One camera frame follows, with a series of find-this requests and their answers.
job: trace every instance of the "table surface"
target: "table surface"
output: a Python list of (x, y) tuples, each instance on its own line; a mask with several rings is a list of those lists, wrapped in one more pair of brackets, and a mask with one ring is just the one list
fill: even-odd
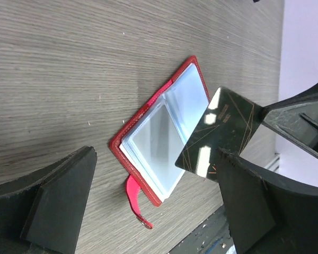
[[(0, 183), (83, 145), (98, 153), (76, 253), (167, 253), (222, 204), (219, 187), (186, 173), (144, 229), (124, 194), (109, 139), (190, 55), (209, 93), (227, 86), (278, 98), (284, 1), (0, 0)], [(264, 127), (243, 152), (264, 166)]]

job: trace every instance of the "white wall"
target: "white wall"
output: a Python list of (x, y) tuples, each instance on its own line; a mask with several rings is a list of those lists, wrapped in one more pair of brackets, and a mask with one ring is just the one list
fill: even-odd
[[(318, 0), (285, 0), (279, 99), (292, 97), (318, 82)], [(277, 137), (279, 173), (318, 186), (318, 160)]]

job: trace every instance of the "red leather wallet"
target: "red leather wallet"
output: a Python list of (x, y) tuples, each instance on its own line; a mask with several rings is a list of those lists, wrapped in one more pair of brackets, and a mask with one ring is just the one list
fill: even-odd
[(150, 188), (148, 183), (141, 176), (136, 167), (127, 159), (125, 154), (121, 151), (120, 145), (123, 137), (135, 126), (135, 124), (144, 116), (144, 114), (150, 109), (150, 107), (156, 102), (158, 97), (163, 94), (168, 88), (174, 84), (174, 82), (180, 77), (180, 75), (189, 67), (191, 64), (194, 64), (197, 67), (200, 79), (202, 81), (202, 85), (205, 89), (205, 94), (207, 96), (207, 100), (209, 101), (209, 95), (207, 91), (207, 87), (205, 85), (204, 78), (201, 74), (200, 67), (197, 62), (196, 56), (189, 57), (183, 65), (178, 69), (178, 71), (170, 78), (170, 80), (162, 86), (149, 100), (146, 102), (138, 112), (121, 128), (121, 130), (112, 138), (109, 143), (109, 148), (113, 152), (113, 154), (118, 158), (121, 164), (125, 167), (125, 169), (130, 173), (126, 181), (126, 194), (129, 199), (129, 203), (132, 211), (139, 219), (139, 221), (148, 229), (152, 229), (153, 225), (149, 223), (142, 215), (138, 206), (138, 193), (140, 189), (143, 190), (148, 199), (155, 206), (160, 206), (162, 201), (158, 198), (155, 192)]

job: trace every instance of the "red strap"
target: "red strap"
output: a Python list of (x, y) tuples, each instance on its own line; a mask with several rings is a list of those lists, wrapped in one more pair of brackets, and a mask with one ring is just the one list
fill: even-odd
[(136, 182), (133, 176), (129, 176), (126, 181), (126, 194), (128, 197), (129, 204), (132, 211), (137, 216), (137, 219), (141, 222), (142, 225), (147, 229), (152, 229), (153, 225), (149, 223), (140, 213), (140, 208), (138, 205), (138, 194), (140, 191), (140, 186)]

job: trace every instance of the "red stitching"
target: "red stitching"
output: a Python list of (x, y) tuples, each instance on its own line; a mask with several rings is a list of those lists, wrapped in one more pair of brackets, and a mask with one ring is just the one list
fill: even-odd
[[(193, 61), (196, 61), (196, 67), (197, 67), (197, 71), (199, 73), (199, 76), (201, 78), (201, 82), (202, 82), (202, 86), (204, 87), (205, 89), (205, 92), (206, 92), (206, 97), (209, 101), (209, 96), (208, 96), (208, 91), (207, 91), (207, 88), (206, 88), (206, 84), (205, 84), (205, 81), (204, 81), (204, 78), (201, 74), (201, 71), (199, 69), (199, 65), (198, 65), (198, 62), (197, 62), (197, 59), (195, 57), (192, 57), (192, 59), (190, 61), (188, 61), (187, 63), (185, 63), (186, 67), (184, 69), (182, 69), (179, 74), (177, 75), (177, 77), (179, 77), (186, 69), (187, 67), (193, 62)], [(146, 111), (155, 103), (155, 101), (158, 99), (158, 97), (160, 95), (162, 95), (168, 87), (170, 87), (173, 83), (175, 82), (175, 80), (173, 82), (168, 82), (166, 85), (164, 85), (164, 87), (162, 87), (161, 89), (163, 89), (163, 91), (161, 93), (158, 93), (157, 95), (155, 95), (155, 97), (151, 98), (149, 100), (149, 104), (148, 104), (148, 108), (146, 109)], [(131, 122), (129, 123), (128, 127), (124, 130), (122, 130), (118, 136), (123, 136), (125, 132), (128, 132), (129, 129), (131, 129), (136, 121), (139, 120), (140, 118), (140, 115), (144, 114), (146, 111), (142, 112), (142, 111), (139, 111), (134, 117), (133, 119), (131, 120)], [(144, 181), (142, 179), (142, 176), (140, 175), (140, 173), (136, 170), (136, 168), (132, 165), (132, 163), (130, 163), (130, 161), (123, 155), (123, 153), (121, 152), (121, 150), (118, 148), (118, 145), (121, 143), (121, 138), (118, 138), (116, 139), (116, 143), (114, 144), (115, 148), (116, 148), (116, 152), (118, 154), (120, 154), (122, 156), (122, 158), (124, 159), (124, 162), (126, 162), (126, 164), (130, 167), (131, 171), (138, 177), (138, 180), (140, 180), (143, 185), (145, 186), (146, 190), (148, 191), (148, 193), (150, 194), (150, 196), (153, 198), (154, 202), (157, 204), (157, 205), (160, 205), (161, 204), (161, 201), (159, 200), (159, 198), (157, 196), (153, 196), (152, 192), (153, 190), (151, 191)]]

